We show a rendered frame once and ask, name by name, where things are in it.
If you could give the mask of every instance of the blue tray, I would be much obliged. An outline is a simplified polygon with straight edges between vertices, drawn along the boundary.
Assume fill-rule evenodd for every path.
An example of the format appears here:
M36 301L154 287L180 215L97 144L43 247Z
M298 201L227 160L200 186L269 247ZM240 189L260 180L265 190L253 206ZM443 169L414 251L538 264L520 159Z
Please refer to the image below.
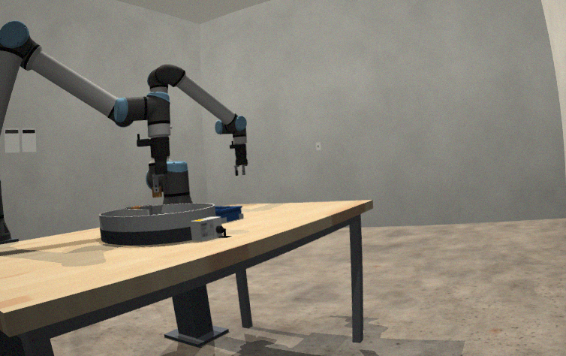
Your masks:
M243 219L241 206L237 207L215 207L215 215L226 218L226 222Z

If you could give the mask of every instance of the wooden table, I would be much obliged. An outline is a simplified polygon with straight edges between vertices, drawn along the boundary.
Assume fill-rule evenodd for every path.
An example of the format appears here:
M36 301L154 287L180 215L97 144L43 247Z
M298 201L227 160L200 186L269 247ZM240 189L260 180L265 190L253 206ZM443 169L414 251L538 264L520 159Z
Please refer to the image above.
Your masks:
M361 342L360 215L372 208L373 201L246 204L244 219L224 224L230 237L203 242L117 246L95 228L0 245L0 354L53 355L55 336L170 297L178 329L165 336L202 345L227 332L212 326L206 284L231 274L242 326L251 327L246 268L347 225L353 341Z

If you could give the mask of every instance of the light switch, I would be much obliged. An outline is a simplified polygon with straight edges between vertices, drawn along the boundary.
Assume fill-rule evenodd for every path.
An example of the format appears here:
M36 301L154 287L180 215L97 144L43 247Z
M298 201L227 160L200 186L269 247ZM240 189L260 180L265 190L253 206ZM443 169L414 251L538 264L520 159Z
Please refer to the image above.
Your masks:
M5 129L5 152L18 153L20 151L20 130L15 128Z
M36 152L37 138L33 128L22 130L22 152Z

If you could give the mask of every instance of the robotic arm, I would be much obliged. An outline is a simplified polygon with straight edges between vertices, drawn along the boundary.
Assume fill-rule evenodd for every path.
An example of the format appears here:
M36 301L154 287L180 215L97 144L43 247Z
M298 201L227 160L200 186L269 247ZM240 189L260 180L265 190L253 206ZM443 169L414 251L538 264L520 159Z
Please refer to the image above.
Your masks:
M218 134L233 134L231 149L235 149L235 175L237 168L248 164L245 150L246 120L237 116L210 94L186 77L185 72L172 65L162 65L148 78L151 92L141 98L117 98L101 87L72 71L53 57L48 56L29 36L29 30L18 21L12 21L0 30L0 136L8 103L20 67L33 70L55 83L89 106L113 120L118 126L129 126L133 121L146 120L148 139L137 140L138 146L150 146L154 161L149 165L148 177L154 197L162 196L163 187L169 186L167 157L169 156L170 111L168 85L177 86L198 104L218 118L215 130ZM4 221L2 188L0 183L0 243L12 240Z

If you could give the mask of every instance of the concrete floor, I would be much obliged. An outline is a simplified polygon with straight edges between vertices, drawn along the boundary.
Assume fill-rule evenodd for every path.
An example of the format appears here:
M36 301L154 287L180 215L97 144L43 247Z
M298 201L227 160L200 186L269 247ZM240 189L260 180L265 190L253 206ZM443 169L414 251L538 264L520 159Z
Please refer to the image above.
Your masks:
M208 291L230 332L203 348L164 338L176 328L164 300L52 339L55 355L566 355L566 219L362 234L361 343L342 229L248 269L251 329L229 276Z

